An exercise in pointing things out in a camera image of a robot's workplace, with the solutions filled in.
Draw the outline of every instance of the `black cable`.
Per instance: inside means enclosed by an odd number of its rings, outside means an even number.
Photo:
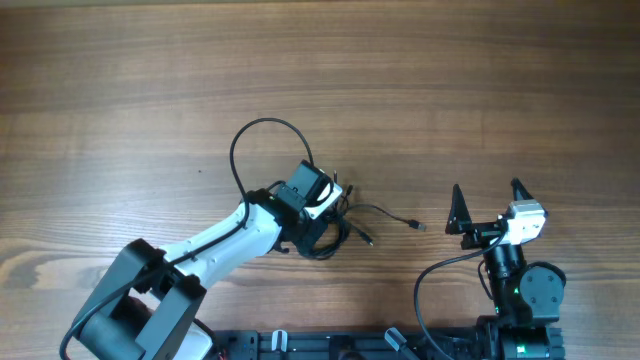
[[[464,260],[469,260],[471,258],[474,258],[476,256],[480,256],[480,255],[484,255],[487,252],[495,249],[498,245],[500,245],[500,242],[502,241],[502,239],[504,238],[504,234],[502,234],[498,240],[496,240],[493,244],[491,244],[489,247],[487,247],[486,249],[482,249],[476,252],[473,252],[471,254],[467,254],[467,255],[463,255],[463,256],[458,256],[452,259],[447,259],[444,261],[441,261],[437,264],[431,265],[428,268],[426,268],[421,274],[420,276],[418,276],[418,280],[416,280],[416,285],[413,288],[413,306],[416,309],[416,316],[418,317],[418,323],[420,323],[420,327],[422,328],[422,331],[424,332],[424,336],[427,338],[427,340],[429,341],[429,343],[431,344],[431,346],[436,349],[440,354],[442,354],[442,356],[445,357],[445,359],[448,360],[454,360],[451,356],[449,356],[447,353],[445,353],[440,346],[438,346],[438,344],[436,344],[436,342],[433,340],[433,338],[431,337],[431,335],[429,334],[429,330],[427,330],[427,326],[424,324],[424,320],[422,319],[422,314],[420,312],[420,284],[422,283],[422,280],[433,270],[441,268],[443,266],[449,265],[449,264],[453,264],[459,261],[464,261]]]
[[[380,211],[381,213],[383,213],[383,214],[387,215],[388,217],[390,217],[390,218],[392,218],[392,219],[398,220],[398,221],[403,222],[403,223],[406,223],[406,224],[408,224],[408,223],[409,223],[409,220],[407,220],[407,219],[403,219],[403,218],[401,218],[400,216],[397,216],[397,215],[395,215],[395,214],[393,214],[393,213],[391,213],[391,212],[389,212],[389,211],[387,211],[387,210],[385,210],[385,209],[383,209],[383,208],[381,208],[381,207],[379,207],[379,206],[373,205],[373,204],[355,204],[355,205],[353,205],[353,206],[349,206],[349,207],[347,207],[347,209],[344,211],[344,214],[346,215],[346,214],[347,214],[349,211],[351,211],[351,210],[354,210],[354,209],[362,209],[362,208],[369,208],[369,209],[378,210],[378,211]]]
[[[484,292],[487,294],[487,297],[489,298],[489,300],[493,301],[493,295],[491,295],[491,291],[487,287],[487,284],[484,282],[484,276],[482,276],[483,264],[484,264],[484,259],[480,261],[480,263],[478,264],[478,277],[480,278],[480,283],[482,284],[482,288],[484,289]]]
[[[244,127],[242,127],[242,129],[240,129],[240,131],[238,131],[238,133],[236,134],[236,136],[233,138],[233,141],[231,142],[231,147],[229,149],[229,164],[231,166],[231,173],[233,174],[233,178],[236,181],[236,185],[238,186],[238,190],[240,190],[240,194],[242,195],[242,199],[244,200],[244,217],[242,218],[242,220],[238,223],[238,225],[236,225],[233,229],[231,229],[228,233],[220,236],[219,238],[200,246],[199,248],[192,250],[186,254],[184,254],[183,256],[168,262],[166,264],[164,264],[163,266],[155,269],[154,271],[148,272],[140,277],[137,277],[131,281],[129,281],[127,284],[121,286],[120,288],[118,288],[117,290],[115,290],[114,292],[112,292],[111,294],[107,295],[104,299],[100,300],[100,302],[98,302],[96,305],[94,305],[91,309],[89,309],[89,311],[85,312],[84,315],[82,315],[80,317],[80,319],[75,322],[67,331],[67,333],[64,335],[64,337],[62,338],[62,341],[60,342],[60,349],[59,349],[59,355],[60,358],[63,360],[70,360],[69,356],[67,355],[67,346],[69,345],[69,342],[71,341],[71,338],[73,337],[73,335],[75,333],[77,333],[78,331],[80,331],[82,329],[82,327],[84,327],[87,322],[89,321],[89,319],[91,319],[91,317],[93,315],[95,315],[98,311],[100,311],[100,309],[102,309],[105,305],[107,305],[108,303],[110,303],[111,301],[115,300],[118,296],[121,296],[123,294],[125,294],[129,289],[142,284],[144,282],[149,281],[151,278],[153,278],[154,276],[157,276],[158,274],[160,274],[161,272],[164,272],[165,270],[173,267],[176,264],[179,264],[185,260],[191,259],[193,257],[195,257],[196,255],[200,254],[201,252],[211,248],[212,246],[219,244],[221,241],[229,238],[230,236],[232,236],[233,234],[235,234],[236,232],[238,232],[238,230],[242,229],[247,220],[249,219],[249,201],[247,199],[247,193],[244,190],[244,187],[242,186],[242,182],[240,181],[240,177],[238,176],[238,172],[236,170],[236,164],[234,161],[234,150],[236,147],[236,143],[238,142],[238,139],[240,138],[240,135],[242,135],[242,133],[244,133],[249,127],[261,123],[261,122],[277,122],[280,124],[283,124],[287,127],[289,127],[291,130],[295,131],[296,134],[298,134],[298,136],[300,137],[300,139],[302,140],[302,142],[304,143],[305,148],[307,149],[307,154],[309,155],[309,163],[311,165],[313,165],[313,155],[311,154],[311,148],[309,147],[309,143],[307,142],[307,140],[304,138],[304,136],[302,135],[302,133],[300,132],[300,130],[298,130],[295,126],[289,124],[288,122],[281,120],[281,119],[276,119],[276,118],[262,118],[262,119],[257,119],[257,120],[253,120],[250,123],[248,123],[247,125],[245,125]]]
[[[334,181],[336,181],[337,178],[338,178],[337,174],[334,173]],[[321,248],[314,248],[313,246],[308,246],[306,244],[305,244],[306,246],[303,246],[303,247],[297,246],[298,253],[301,256],[306,257],[308,259],[313,259],[313,260],[329,259],[333,255],[335,255],[338,249],[340,249],[340,246],[342,246],[342,244],[344,244],[344,242],[347,241],[347,238],[349,238],[351,230],[355,231],[360,236],[360,238],[362,238],[362,240],[364,240],[367,244],[369,244],[370,246],[373,246],[373,239],[366,232],[364,232],[359,227],[353,225],[353,223],[351,223],[345,218],[347,213],[352,210],[374,209],[394,220],[408,224],[410,227],[414,229],[418,229],[418,230],[426,229],[426,226],[418,222],[417,220],[413,220],[413,219],[407,220],[407,219],[401,218],[376,205],[355,204],[355,205],[349,206],[349,196],[351,195],[352,191],[353,191],[353,186],[349,185],[345,192],[345,195],[342,195],[340,197],[340,201],[336,201],[336,203],[332,207],[327,209],[322,215],[323,220],[327,224],[335,224],[338,226],[338,235],[336,237],[336,240],[333,243],[323,246]]]

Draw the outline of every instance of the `wooden table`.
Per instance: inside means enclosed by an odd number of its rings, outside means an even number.
[[[359,201],[375,246],[269,254],[207,295],[213,329],[415,327],[419,272],[462,254],[451,188],[474,220],[518,176],[550,211],[529,260],[563,268],[570,359],[640,350],[637,7],[611,2],[297,3],[0,12],[0,358],[52,359],[118,251],[180,241],[238,201],[245,123],[298,126]],[[238,145],[248,189],[304,157],[262,124]],[[428,278],[429,325],[492,313],[464,262]],[[74,341],[72,358],[90,358]]]

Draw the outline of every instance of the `wood grain surface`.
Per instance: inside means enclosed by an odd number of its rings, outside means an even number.
[[[581,1],[222,4],[0,12],[0,358],[52,359],[118,251],[180,241],[238,201],[228,164],[258,117],[294,123],[356,199],[326,262],[269,254],[208,293],[213,329],[416,327],[419,272],[462,254],[451,188],[474,220],[518,176],[550,211],[527,259],[568,275],[569,359],[640,351],[637,5]],[[304,149],[261,124],[237,148],[249,189]],[[469,261],[424,286],[429,325],[492,304]],[[72,358],[91,358],[74,341]]]

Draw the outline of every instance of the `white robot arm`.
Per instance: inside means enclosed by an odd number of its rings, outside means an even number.
[[[324,172],[302,161],[275,193],[266,189],[248,192],[247,203],[200,234],[160,249],[142,239],[130,243],[75,322],[95,307],[99,311],[74,336],[100,359],[205,358],[213,339],[206,327],[198,326],[195,315],[206,290],[243,263],[272,249],[281,250],[281,241],[309,236],[309,225],[316,219],[323,221],[318,217],[341,194],[340,186]],[[135,282],[133,288],[140,293],[150,290],[160,300],[154,311],[128,291],[105,303],[125,284],[141,278],[148,281]]]

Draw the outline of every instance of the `cable connector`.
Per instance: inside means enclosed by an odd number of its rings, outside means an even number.
[[[411,219],[411,220],[409,220],[407,222],[407,224],[409,224],[410,228],[413,228],[413,229],[416,229],[416,230],[419,230],[419,231],[427,231],[427,225],[425,225],[425,224],[423,224],[423,223],[421,223],[421,222],[419,222],[417,220]]]
[[[351,224],[351,227],[353,228],[353,230],[355,230],[358,233],[358,235],[360,235],[360,237],[362,238],[362,240],[364,240],[364,242],[369,244],[369,246],[373,246],[373,239],[371,238],[371,236],[369,236],[369,234],[367,234],[366,232],[358,229],[353,224]]]

